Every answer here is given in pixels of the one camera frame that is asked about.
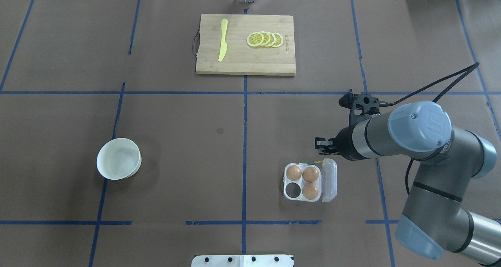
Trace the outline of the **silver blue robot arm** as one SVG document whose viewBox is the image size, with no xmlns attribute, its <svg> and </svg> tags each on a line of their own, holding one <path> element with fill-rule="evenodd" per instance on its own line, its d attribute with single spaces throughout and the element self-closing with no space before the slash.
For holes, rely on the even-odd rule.
<svg viewBox="0 0 501 267">
<path fill-rule="evenodd" d="M 462 208 L 470 180 L 494 169 L 496 149 L 453 126 L 439 104 L 419 101 L 366 115 L 336 137 L 315 139 L 315 148 L 350 161 L 404 155 L 418 162 L 396 228 L 398 242 L 433 260 L 449 251 L 484 267 L 500 266 L 500 222 Z"/>
</svg>

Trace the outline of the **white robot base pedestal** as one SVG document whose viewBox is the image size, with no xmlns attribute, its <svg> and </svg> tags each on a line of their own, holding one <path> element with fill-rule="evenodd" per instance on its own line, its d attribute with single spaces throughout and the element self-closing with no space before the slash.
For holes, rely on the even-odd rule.
<svg viewBox="0 0 501 267">
<path fill-rule="evenodd" d="M 195 256 L 192 267 L 294 267 L 294 256 L 287 254 L 235 254 Z"/>
</svg>

